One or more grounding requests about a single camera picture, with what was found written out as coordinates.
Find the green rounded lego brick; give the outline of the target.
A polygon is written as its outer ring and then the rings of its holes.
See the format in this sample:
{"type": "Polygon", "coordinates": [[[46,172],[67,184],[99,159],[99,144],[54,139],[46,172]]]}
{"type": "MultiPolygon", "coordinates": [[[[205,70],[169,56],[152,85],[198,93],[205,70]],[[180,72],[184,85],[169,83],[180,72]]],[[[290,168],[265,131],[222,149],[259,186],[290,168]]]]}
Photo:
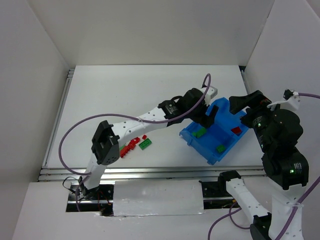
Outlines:
{"type": "Polygon", "coordinates": [[[207,129],[202,127],[198,131],[192,132],[192,135],[198,139],[198,138],[201,138],[204,134],[206,134],[206,132],[207,132],[207,129]]]}

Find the red rounded lego brick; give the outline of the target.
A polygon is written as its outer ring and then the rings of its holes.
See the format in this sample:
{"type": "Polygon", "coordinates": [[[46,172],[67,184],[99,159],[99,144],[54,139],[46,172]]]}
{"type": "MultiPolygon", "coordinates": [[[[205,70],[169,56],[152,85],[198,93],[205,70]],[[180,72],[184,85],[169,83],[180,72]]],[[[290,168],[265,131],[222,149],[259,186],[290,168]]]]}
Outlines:
{"type": "Polygon", "coordinates": [[[237,136],[240,136],[243,132],[239,126],[232,128],[231,131],[233,134],[237,136]]]}

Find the green 2x4 lego brick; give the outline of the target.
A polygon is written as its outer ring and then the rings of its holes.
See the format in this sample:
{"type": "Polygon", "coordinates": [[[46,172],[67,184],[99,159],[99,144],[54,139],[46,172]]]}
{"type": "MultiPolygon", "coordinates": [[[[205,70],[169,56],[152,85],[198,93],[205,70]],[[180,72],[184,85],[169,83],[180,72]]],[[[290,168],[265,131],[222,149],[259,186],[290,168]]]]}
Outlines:
{"type": "Polygon", "coordinates": [[[221,154],[226,150],[226,147],[223,144],[220,144],[216,147],[216,151],[221,154]]]}

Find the green 2x3 lego brick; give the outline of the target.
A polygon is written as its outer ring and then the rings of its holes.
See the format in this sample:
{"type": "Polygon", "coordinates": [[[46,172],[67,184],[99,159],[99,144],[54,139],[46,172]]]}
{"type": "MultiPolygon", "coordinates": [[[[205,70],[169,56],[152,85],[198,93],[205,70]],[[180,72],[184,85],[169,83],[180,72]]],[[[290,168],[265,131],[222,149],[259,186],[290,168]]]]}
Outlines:
{"type": "Polygon", "coordinates": [[[143,151],[152,144],[152,141],[149,138],[146,138],[143,142],[139,144],[140,149],[143,151]]]}

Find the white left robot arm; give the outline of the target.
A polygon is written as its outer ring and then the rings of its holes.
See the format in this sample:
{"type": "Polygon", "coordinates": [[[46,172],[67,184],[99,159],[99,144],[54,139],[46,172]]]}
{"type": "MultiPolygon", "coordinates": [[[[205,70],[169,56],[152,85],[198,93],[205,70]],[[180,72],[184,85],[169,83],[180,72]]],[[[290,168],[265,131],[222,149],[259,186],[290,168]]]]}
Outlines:
{"type": "Polygon", "coordinates": [[[99,191],[100,180],[107,166],[116,162],[120,147],[151,131],[179,124],[185,119],[211,127],[215,122],[218,107],[208,110],[211,100],[218,94],[215,87],[192,88],[183,96],[161,102],[157,107],[139,116],[137,120],[126,120],[110,124],[102,121],[92,138],[92,158],[86,168],[87,180],[79,178],[80,190],[85,199],[93,198],[99,191]]]}

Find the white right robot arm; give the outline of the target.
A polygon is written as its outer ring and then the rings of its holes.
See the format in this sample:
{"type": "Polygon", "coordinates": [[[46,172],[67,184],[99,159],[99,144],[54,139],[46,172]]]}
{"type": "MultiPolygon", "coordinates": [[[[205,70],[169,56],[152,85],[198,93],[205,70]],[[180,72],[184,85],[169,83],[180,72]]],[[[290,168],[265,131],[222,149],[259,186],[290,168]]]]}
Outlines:
{"type": "Polygon", "coordinates": [[[236,200],[251,222],[254,240],[303,239],[301,201],[309,181],[309,164],[296,147],[303,134],[296,115],[299,106],[299,93],[290,89],[276,102],[259,90],[229,98],[230,113],[246,112],[240,121],[254,130],[272,188],[272,210],[268,211],[249,192],[237,171],[225,171],[218,177],[220,190],[236,200]]]}

